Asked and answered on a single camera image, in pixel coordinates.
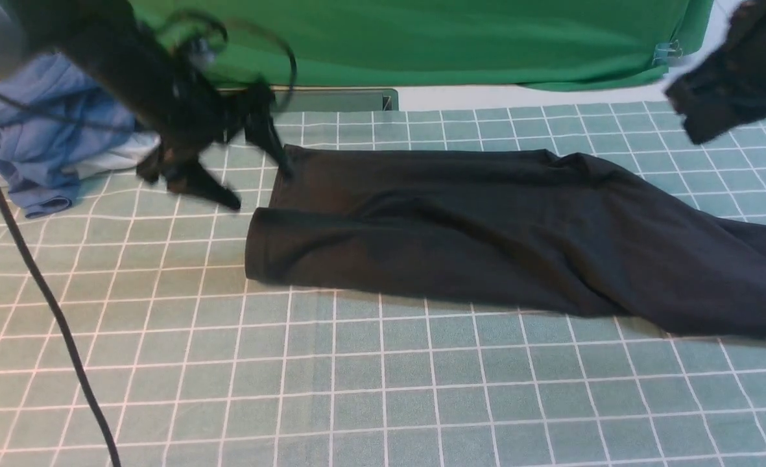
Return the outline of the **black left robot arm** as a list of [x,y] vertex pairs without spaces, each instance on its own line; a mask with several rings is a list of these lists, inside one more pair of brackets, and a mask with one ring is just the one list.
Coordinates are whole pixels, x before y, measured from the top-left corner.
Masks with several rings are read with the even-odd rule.
[[[217,91],[204,68],[228,41],[221,20],[192,8],[152,27],[128,1],[0,1],[0,78],[43,51],[60,51],[160,136],[136,167],[138,177],[150,184],[163,178],[173,194],[238,211],[240,199],[205,169],[200,154],[244,135],[291,176],[272,116],[291,98],[278,102],[264,77],[235,93]],[[0,101],[18,106],[1,93]]]

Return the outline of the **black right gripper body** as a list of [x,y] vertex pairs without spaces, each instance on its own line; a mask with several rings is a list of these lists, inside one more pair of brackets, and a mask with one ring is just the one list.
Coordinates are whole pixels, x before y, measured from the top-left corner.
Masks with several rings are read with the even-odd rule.
[[665,89],[695,145],[766,119],[766,43],[719,47]]

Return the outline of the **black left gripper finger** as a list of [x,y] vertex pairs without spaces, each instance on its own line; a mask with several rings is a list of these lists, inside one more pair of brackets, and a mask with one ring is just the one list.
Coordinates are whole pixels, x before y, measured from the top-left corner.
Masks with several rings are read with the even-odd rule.
[[157,146],[136,166],[136,174],[148,184],[163,178],[171,194],[202,199],[231,211],[241,209],[241,199],[207,171],[196,148]]
[[254,110],[245,117],[245,139],[250,145],[264,151],[276,163],[280,174],[292,178],[294,169],[269,110]]

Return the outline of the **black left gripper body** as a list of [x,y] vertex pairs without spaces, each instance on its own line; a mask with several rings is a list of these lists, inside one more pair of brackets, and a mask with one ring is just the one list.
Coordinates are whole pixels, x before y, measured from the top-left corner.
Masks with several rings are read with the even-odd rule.
[[258,77],[223,95],[188,61],[174,57],[142,32],[85,32],[78,66],[168,146],[205,150],[245,136],[245,117],[271,110],[275,93]]

